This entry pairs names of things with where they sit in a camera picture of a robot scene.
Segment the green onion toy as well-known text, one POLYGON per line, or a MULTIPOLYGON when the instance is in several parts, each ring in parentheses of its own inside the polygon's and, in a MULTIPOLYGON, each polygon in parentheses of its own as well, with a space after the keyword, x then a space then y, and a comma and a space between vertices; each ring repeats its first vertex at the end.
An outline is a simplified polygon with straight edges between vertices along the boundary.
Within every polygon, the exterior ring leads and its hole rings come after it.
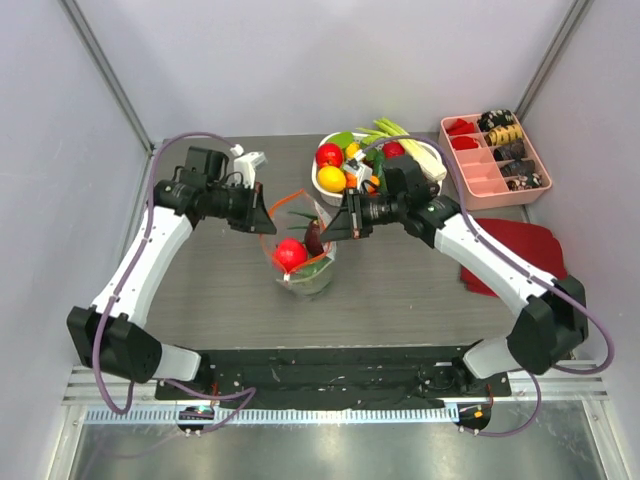
POLYGON ((291 219, 290 225, 287 227, 288 230, 319 229, 321 227, 321 222, 317 214, 290 210, 288 211, 288 215, 291 219))

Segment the clear zip top bag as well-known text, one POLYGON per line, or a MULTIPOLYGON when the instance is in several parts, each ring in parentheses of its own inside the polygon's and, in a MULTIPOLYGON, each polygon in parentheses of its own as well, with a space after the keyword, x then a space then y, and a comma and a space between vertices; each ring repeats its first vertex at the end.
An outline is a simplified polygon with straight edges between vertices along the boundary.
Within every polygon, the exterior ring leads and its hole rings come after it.
POLYGON ((320 239, 331 216, 303 189, 277 201, 268 214, 277 232, 261 235, 260 243, 274 280, 300 297, 320 295, 332 281, 337 254, 335 242, 320 239))

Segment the green melon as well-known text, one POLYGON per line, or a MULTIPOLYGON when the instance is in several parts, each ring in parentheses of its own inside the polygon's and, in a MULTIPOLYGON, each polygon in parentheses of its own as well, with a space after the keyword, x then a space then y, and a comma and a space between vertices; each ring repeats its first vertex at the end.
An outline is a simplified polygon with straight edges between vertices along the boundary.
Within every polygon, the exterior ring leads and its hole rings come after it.
POLYGON ((323 260, 310 264, 290 276, 290 291, 301 296, 314 296, 323 291, 333 277, 332 262, 323 260))

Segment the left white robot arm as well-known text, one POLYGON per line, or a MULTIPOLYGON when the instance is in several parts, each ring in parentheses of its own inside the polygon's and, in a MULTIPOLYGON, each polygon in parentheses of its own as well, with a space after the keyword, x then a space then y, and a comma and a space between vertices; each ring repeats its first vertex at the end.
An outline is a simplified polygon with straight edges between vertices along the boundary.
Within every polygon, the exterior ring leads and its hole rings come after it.
POLYGON ((83 366, 98 360, 102 371, 134 383, 178 380, 193 399, 211 391, 213 375, 202 354, 158 341, 145 325, 168 267, 200 221, 219 218, 235 231, 276 233, 256 179, 266 162, 262 152, 229 159, 219 151, 191 147, 173 178, 155 184, 152 208, 108 285, 89 307, 75 307, 67 317, 83 366))

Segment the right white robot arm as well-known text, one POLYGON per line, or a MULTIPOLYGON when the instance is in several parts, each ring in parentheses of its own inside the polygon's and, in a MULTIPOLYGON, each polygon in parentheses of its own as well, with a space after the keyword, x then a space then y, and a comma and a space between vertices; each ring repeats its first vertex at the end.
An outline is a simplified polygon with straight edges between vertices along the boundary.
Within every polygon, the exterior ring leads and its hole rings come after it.
POLYGON ((399 223, 411 236, 473 273, 515 317, 511 332, 473 344, 451 371, 457 391, 472 395, 488 377, 522 369, 541 375, 588 337, 585 290, 573 277, 557 280, 491 237, 460 205, 442 195, 406 156, 384 169, 386 191, 345 191, 320 239, 368 237, 377 225, 399 223))

